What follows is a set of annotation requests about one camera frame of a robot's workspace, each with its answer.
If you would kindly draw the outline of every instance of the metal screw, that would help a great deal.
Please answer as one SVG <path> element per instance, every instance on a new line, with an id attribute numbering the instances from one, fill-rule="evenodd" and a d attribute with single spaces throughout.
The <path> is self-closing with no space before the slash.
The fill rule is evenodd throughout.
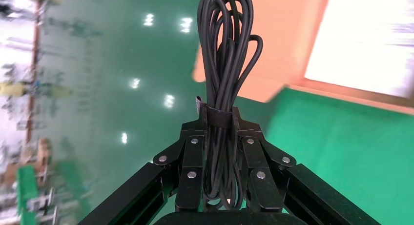
<path id="1" fill-rule="evenodd" d="M 162 155 L 162 156 L 160 156 L 160 158 L 158 160 L 163 163 L 163 162 L 167 161 L 167 156 Z"/>
<path id="2" fill-rule="evenodd" d="M 194 179 L 194 178 L 197 176 L 197 173 L 195 173 L 194 171 L 190 171 L 190 172 L 187 174 L 187 176 L 188 176 L 190 179 Z"/>
<path id="3" fill-rule="evenodd" d="M 290 159 L 288 157 L 282 157 L 282 161 L 284 163 L 290 163 Z"/>
<path id="4" fill-rule="evenodd" d="M 259 179 L 264 179 L 264 178 L 266 177 L 266 175 L 265 175 L 265 173 L 264 173 L 263 171 L 259 171 L 259 172 L 257 172 L 256 176 L 257 176 Z"/>

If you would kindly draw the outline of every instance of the velcro strap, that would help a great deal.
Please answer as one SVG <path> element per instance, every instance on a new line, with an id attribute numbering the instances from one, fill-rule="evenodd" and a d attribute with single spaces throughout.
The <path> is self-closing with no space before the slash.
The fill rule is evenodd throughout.
<path id="1" fill-rule="evenodd" d="M 230 128 L 231 127 L 231 112 L 224 112 L 208 106 L 200 97 L 196 97 L 197 112 L 200 112 L 200 107 L 205 106 L 207 110 L 207 124 L 215 127 Z"/>

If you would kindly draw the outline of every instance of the orange pole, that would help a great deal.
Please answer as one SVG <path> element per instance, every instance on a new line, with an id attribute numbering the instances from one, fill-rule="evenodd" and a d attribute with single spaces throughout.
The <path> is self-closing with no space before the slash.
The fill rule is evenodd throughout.
<path id="1" fill-rule="evenodd" d="M 36 11 L 38 12 L 43 0 L 38 0 Z M 31 71 L 33 72 L 32 81 L 36 81 L 36 67 L 37 67 L 37 61 L 38 61 L 38 52 L 39 52 L 39 36 L 40 36 L 40 27 L 38 25 L 39 23 L 39 15 L 36 16 L 36 25 L 35 25 L 35 38 L 33 43 L 33 57 L 32 57 L 32 65 L 31 65 Z M 26 143 L 29 143 L 32 139 L 32 131 L 33 131 L 33 108 L 35 105 L 35 98 L 33 96 L 30 96 L 29 98 L 29 118 L 27 120 L 27 134 L 26 134 Z"/>

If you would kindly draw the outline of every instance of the coiled cable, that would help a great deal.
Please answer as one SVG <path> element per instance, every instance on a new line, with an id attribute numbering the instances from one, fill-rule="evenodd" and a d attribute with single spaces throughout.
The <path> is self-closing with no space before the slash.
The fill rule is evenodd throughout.
<path id="1" fill-rule="evenodd" d="M 231 112 L 237 93 L 263 49 L 262 38 L 250 34 L 253 26 L 252 1 L 200 0 L 197 24 L 206 76 L 207 105 Z M 218 45 L 220 28 L 223 34 Z M 256 41 L 257 48 L 242 72 L 250 41 Z M 206 156 L 203 169 L 204 200 L 219 200 L 214 205 L 217 209 L 239 210 L 244 195 L 228 129 L 208 126 Z"/>

